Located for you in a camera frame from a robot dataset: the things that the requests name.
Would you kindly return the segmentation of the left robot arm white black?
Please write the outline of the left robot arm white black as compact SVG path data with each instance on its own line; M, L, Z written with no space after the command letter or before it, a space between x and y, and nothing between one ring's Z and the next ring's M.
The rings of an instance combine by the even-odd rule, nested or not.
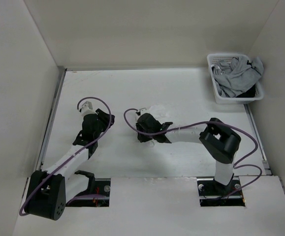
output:
M102 197L95 192L94 174L79 167L95 153L99 138L114 124L115 116L101 109L82 108L80 112L82 129L70 150L51 167L32 173L21 216L31 214L58 220L78 194L93 199Z

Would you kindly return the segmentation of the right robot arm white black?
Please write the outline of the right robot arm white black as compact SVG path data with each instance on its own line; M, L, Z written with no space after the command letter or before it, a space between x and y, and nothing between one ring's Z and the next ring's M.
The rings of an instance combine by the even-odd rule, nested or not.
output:
M233 161L241 142L241 137L231 128L208 124L204 129L199 127L181 129L173 122L160 123L150 113L140 111L136 112L136 129L144 133L158 133L174 129L154 136L138 133L137 138L142 143L154 140L167 144L180 142L203 144L216 161L212 189L218 195L226 195L230 192L234 177Z

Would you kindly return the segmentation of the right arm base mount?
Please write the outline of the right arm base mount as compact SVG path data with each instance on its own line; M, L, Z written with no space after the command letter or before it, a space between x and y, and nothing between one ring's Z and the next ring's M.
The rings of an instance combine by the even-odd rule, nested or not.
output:
M227 186L213 178L198 178L197 188L201 207L244 207L245 200L240 189L241 183L235 177Z

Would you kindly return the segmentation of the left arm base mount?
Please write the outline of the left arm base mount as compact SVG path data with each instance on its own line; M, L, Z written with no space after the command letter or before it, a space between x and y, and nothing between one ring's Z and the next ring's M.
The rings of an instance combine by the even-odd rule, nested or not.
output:
M67 207L109 207L111 191L110 178L96 178L85 191L80 192L66 204Z

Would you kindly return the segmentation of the white tank top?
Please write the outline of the white tank top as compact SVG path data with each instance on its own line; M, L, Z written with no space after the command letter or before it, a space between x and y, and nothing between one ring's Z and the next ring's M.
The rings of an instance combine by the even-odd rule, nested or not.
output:
M169 123L167 119L168 111L163 105L153 105L147 110L147 112L154 118L151 122L151 127L147 131L148 133L158 133L167 130L170 127L171 123ZM166 133L153 135L152 138L158 143L171 143L166 137Z

